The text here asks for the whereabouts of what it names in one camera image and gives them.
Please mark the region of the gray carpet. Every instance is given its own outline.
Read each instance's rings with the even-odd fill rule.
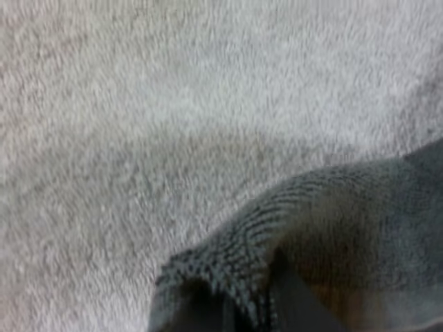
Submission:
[[[443,1],[3,0],[0,331],[144,331],[246,199],[443,137]]]

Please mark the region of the carpet fiber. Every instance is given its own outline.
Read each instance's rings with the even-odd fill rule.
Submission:
[[[0,330],[144,331],[281,178],[443,137],[441,0],[3,0]]]

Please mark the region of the carpet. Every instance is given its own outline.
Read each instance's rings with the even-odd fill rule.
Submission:
[[[440,0],[3,0],[0,330],[144,331],[245,201],[443,137]]]

